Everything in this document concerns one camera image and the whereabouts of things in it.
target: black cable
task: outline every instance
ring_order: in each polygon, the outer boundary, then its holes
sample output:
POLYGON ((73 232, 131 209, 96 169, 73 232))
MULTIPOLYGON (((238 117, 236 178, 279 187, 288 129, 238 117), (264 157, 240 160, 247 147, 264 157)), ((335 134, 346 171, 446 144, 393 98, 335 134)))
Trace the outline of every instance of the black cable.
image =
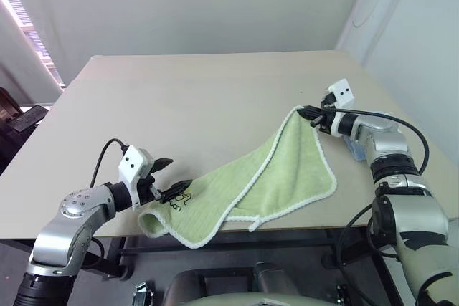
POLYGON ((347 280, 349 285, 356 291, 358 295, 361 296, 363 300, 368 302, 370 306, 378 306, 377 303, 375 303, 372 299, 370 299, 360 288, 357 287, 357 285, 352 281, 351 277, 348 275, 347 271, 344 269, 343 265, 343 258, 341 256, 341 248, 343 246, 343 241, 344 238, 346 237, 347 232, 349 232, 351 226, 362 216, 364 215, 368 210, 372 208, 372 205, 369 204, 365 208, 363 208, 352 220, 344 227, 344 230, 341 232, 341 235, 339 236, 338 239, 338 244, 336 248, 336 262, 338 263, 338 268, 341 271, 343 277, 347 280))
POLYGON ((94 169, 94 173, 93 173, 93 179, 91 179, 91 183, 89 185, 90 188, 92 188, 94 186, 95 178, 98 175, 100 163, 102 162, 102 158, 105 155, 105 152, 106 152, 108 146, 110 146, 111 143, 119 143, 120 146, 121 146, 121 149, 124 149, 126 147, 126 145, 123 143, 123 141, 121 141, 121 140, 119 140, 117 138, 113 138, 113 139, 110 139, 109 141, 107 141, 107 143, 103 146, 102 151, 100 152, 98 162, 95 164, 95 169, 94 169))
POLYGON ((333 113, 349 113, 349 114, 357 114, 357 115, 367 115, 367 116, 375 116, 377 118, 385 118, 387 120, 392 120, 394 122, 398 122, 409 129, 411 129, 415 134, 418 136, 418 138, 421 140, 422 145, 424 146, 424 159, 422 161, 421 168, 419 169, 419 174, 422 175, 424 173, 425 168, 427 167, 427 163, 429 161, 429 144, 427 143, 427 140, 425 139, 424 135, 420 132, 419 129, 417 129, 414 125, 411 123, 408 123, 407 121, 404 121, 400 118, 396 118, 391 115, 386 115, 386 114, 379 114, 379 113, 373 113, 371 111, 361 111, 361 110, 352 110, 352 109, 338 109, 334 107, 323 107, 324 110, 331 111, 333 113))
POLYGON ((373 224, 373 216, 370 216, 370 219, 368 220, 368 224, 366 225, 366 230, 365 230, 366 241, 368 242, 368 245, 370 246, 370 249, 375 254, 378 254, 379 256, 383 256, 383 257, 387 257, 387 258, 398 258, 398 256, 396 254, 387 254, 385 252, 381 252, 374 246, 374 243, 373 243, 373 240, 372 240, 372 233, 370 232, 372 224, 373 224))
MULTIPOLYGON (((100 163, 102 162, 102 158, 105 155, 105 152, 106 152, 108 146, 110 146, 112 143, 118 143, 121 146, 121 150, 123 152, 125 152, 127 147, 128 147, 127 145, 125 145, 123 143, 123 141, 121 141, 120 139, 117 139, 117 138, 113 138, 113 139, 110 139, 109 141, 107 141, 107 143, 103 146, 103 148, 102 148, 102 150, 100 152, 100 155, 99 155, 99 158, 98 158, 98 162, 95 164, 95 168, 94 168, 94 172, 93 172, 93 178, 91 179, 91 183, 89 185, 90 188, 92 188, 94 186, 94 184, 95 184, 95 179, 98 176, 99 167, 100 167, 100 163)), ((105 250, 104 250, 103 244, 100 242, 100 240, 97 239, 97 238, 91 238, 91 240, 93 242, 95 242, 99 246, 100 256, 94 263, 82 265, 81 269, 96 268, 103 261, 103 257, 105 256, 105 250)))
POLYGON ((100 240, 97 238, 91 238, 91 240, 98 245, 99 250, 100 250, 100 255, 99 255, 99 258, 94 263, 82 265, 81 269, 83 270, 96 268, 103 261, 103 257, 105 256, 105 249, 103 248, 102 242, 100 242, 100 240))

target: table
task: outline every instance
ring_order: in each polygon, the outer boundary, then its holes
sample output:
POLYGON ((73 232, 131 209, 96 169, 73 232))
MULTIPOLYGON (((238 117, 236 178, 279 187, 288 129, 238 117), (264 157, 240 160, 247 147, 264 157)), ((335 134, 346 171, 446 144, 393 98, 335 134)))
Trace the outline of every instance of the table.
MULTIPOLYGON (((93 57, 0 176, 0 238, 35 238, 62 198, 87 188, 104 143, 113 137, 175 161, 156 174, 156 187, 197 178, 254 150, 296 105, 320 105, 326 88, 347 78, 356 108, 404 119, 387 92, 345 52, 274 52, 93 57)), ((407 135, 415 162, 422 146, 407 135)), ((365 162, 340 138, 320 135, 338 180, 332 197, 270 221, 263 229, 343 226, 372 201, 365 162)), ((459 214, 458 171, 430 142, 427 180, 450 218, 459 214)), ((104 157, 98 182, 117 181, 120 151, 104 157)), ((96 236, 140 234, 137 212, 124 211, 96 236)), ((366 223, 362 218, 357 224, 366 223)), ((244 222, 227 222, 242 230, 244 222)))

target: white wall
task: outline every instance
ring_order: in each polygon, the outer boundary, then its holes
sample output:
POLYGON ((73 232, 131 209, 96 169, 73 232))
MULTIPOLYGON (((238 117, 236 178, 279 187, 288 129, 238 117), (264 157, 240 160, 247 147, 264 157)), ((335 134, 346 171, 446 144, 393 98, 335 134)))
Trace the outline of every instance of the white wall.
POLYGON ((459 0, 379 0, 369 13, 368 23, 341 36, 339 48, 350 51, 459 165, 459 0), (365 26, 375 22, 378 30, 366 36, 365 26), (364 54, 362 42, 368 43, 364 54))
POLYGON ((22 0, 65 84, 93 55, 333 49, 354 0, 22 0))

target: gray wall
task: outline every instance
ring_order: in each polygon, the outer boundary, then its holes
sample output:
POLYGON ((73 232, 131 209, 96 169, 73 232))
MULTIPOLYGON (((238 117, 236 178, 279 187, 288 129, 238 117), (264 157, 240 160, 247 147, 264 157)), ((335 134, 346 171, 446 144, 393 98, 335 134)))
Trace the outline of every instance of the gray wall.
POLYGON ((65 84, 97 54, 333 49, 354 0, 22 0, 65 84))

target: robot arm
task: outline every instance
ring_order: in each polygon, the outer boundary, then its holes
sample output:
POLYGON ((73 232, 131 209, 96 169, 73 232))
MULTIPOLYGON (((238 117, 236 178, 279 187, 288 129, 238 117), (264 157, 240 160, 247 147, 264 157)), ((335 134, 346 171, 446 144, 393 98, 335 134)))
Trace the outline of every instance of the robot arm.
POLYGON ((181 181, 164 192, 155 189, 151 173, 170 163, 129 146, 118 167, 119 183, 67 195, 35 241, 14 305, 66 305, 90 240, 105 222, 129 207, 167 202, 189 186, 191 181, 181 181))
POLYGON ((376 189, 374 235, 395 248, 418 304, 459 305, 459 249, 446 244, 448 218, 416 169, 398 124, 336 112, 346 102, 353 104, 346 80, 328 91, 321 108, 306 106, 298 113, 322 132, 363 145, 376 189))

